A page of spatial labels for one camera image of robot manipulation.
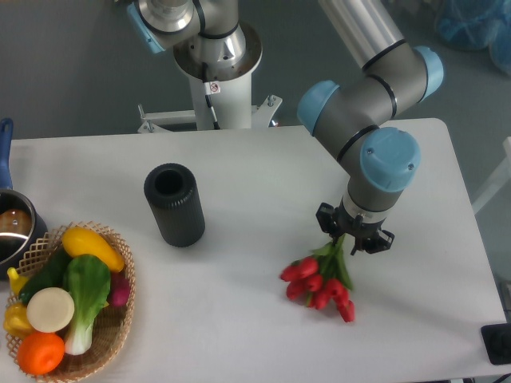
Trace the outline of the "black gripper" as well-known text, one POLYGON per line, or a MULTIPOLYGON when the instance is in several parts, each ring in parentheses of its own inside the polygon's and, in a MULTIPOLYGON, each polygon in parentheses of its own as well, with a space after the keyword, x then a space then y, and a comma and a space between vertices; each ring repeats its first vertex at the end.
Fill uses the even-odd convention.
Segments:
POLYGON ((385 215, 377 214, 370 217, 368 211, 351 210, 351 205, 345 206, 342 201, 335 208, 328 203, 321 203, 315 217, 323 233, 334 238, 337 235, 337 228, 340 234, 348 234, 355 238, 355 244, 351 255, 356 252, 374 254, 381 251, 388 251, 394 241, 395 235, 387 230, 380 230, 385 215))

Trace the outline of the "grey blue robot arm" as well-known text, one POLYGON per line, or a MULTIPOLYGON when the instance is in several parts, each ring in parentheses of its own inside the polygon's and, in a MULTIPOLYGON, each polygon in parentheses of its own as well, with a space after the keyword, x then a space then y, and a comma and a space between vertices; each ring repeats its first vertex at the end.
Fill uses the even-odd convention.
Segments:
MULTIPOLYGON (((299 121, 349 175, 340 205, 323 204, 316 217, 330 236, 352 236, 355 251, 386 251, 394 235, 382 224, 421 159, 417 141, 387 122, 438 89, 442 62, 426 47, 409 46, 381 2, 321 7, 363 78, 346 88, 321 81, 299 102, 299 121)), ((237 2, 135 1, 127 12, 151 51, 172 51, 188 76, 198 129, 255 126, 251 75, 262 46, 239 19, 237 2)))

